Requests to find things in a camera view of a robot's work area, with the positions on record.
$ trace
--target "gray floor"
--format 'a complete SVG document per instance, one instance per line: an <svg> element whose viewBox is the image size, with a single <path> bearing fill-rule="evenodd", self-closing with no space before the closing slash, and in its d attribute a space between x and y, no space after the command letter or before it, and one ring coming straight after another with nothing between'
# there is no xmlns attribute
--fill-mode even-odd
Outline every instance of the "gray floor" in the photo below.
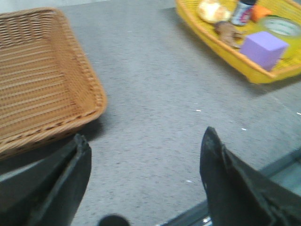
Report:
<svg viewBox="0 0 301 226"><path fill-rule="evenodd" d="M256 169L300 147L301 77L250 84L187 28L173 0L61 9L109 101L81 132L93 168L73 226L95 226L109 213L154 226L203 201L207 126Z"/></svg>

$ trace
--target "purple block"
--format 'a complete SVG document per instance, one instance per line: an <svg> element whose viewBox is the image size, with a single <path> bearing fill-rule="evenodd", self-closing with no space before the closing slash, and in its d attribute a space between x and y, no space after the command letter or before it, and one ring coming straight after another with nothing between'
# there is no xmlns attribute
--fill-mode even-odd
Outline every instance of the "purple block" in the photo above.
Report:
<svg viewBox="0 0 301 226"><path fill-rule="evenodd" d="M289 45L268 32L250 34L240 52L249 59L270 71Z"/></svg>

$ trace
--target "black object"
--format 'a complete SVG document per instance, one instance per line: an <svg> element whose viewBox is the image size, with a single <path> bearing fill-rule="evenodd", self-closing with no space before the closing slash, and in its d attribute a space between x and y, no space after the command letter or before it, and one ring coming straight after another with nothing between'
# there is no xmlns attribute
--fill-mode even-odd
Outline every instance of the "black object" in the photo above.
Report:
<svg viewBox="0 0 301 226"><path fill-rule="evenodd" d="M70 225L90 172L91 148L77 134L51 156L0 181L0 225Z"/></svg>
<svg viewBox="0 0 301 226"><path fill-rule="evenodd" d="M99 221L98 226L130 226L130 224L122 216L108 215Z"/></svg>
<svg viewBox="0 0 301 226"><path fill-rule="evenodd" d="M301 225L301 197L241 161L211 127L203 137L200 174L214 226Z"/></svg>

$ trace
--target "yellow plastic basket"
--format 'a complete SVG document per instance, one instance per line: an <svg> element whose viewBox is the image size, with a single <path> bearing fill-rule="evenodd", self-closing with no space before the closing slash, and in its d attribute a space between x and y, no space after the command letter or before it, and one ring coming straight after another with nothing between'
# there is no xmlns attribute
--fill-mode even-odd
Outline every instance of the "yellow plastic basket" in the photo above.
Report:
<svg viewBox="0 0 301 226"><path fill-rule="evenodd" d="M196 9L199 3L200 0L176 0L177 13L215 53L245 75L250 82L271 83L301 73L301 49L296 50L297 53L292 58L281 59L272 71L268 72L239 53L238 50L219 41L212 24L208 24L198 17ZM237 1L220 0L220 3L233 11ZM272 2L270 0L259 0L257 4L269 8L274 15L301 24L301 6L292 0L273 0ZM237 29L246 32L246 35L248 35L253 31L254 25L255 23L250 21L246 26L237 27Z"/></svg>

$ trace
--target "brown wicker basket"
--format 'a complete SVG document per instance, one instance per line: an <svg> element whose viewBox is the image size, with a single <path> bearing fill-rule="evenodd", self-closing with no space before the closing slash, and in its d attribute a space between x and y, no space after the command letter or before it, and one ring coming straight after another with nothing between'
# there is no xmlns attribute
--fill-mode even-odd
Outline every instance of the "brown wicker basket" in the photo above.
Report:
<svg viewBox="0 0 301 226"><path fill-rule="evenodd" d="M61 11L0 14L0 159L76 132L106 105Z"/></svg>

